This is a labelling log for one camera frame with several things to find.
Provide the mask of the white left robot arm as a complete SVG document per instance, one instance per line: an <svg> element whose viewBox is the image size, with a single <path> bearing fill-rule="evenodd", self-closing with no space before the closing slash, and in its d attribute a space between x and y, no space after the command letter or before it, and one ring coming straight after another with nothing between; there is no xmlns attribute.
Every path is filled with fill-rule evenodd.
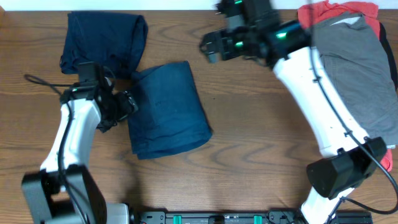
<svg viewBox="0 0 398 224"><path fill-rule="evenodd" d="M107 131L137 111L133 97L103 88L60 95L61 122L47 158L23 176L21 188L34 223L130 223L129 206L105 201L88 170L97 129Z"/></svg>

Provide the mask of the dark blue denim shorts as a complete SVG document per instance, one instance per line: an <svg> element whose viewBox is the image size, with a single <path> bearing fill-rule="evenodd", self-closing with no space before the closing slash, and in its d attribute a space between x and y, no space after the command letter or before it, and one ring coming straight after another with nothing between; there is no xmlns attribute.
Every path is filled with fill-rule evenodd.
<svg viewBox="0 0 398 224"><path fill-rule="evenodd" d="M212 137L187 61L131 75L130 94L138 111L128 117L132 152L156 159L196 149Z"/></svg>

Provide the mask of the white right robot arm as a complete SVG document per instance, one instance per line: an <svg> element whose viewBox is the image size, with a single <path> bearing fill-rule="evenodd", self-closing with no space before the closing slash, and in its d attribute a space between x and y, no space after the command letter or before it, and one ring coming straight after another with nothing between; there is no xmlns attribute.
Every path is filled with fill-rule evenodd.
<svg viewBox="0 0 398 224"><path fill-rule="evenodd" d="M310 34L298 21L263 25L243 22L203 36L209 62L263 59L285 85L307 119L322 158L307 166L310 193L291 223L360 223L368 215L337 212L350 193L370 178L386 154L382 138L371 138L331 84Z"/></svg>

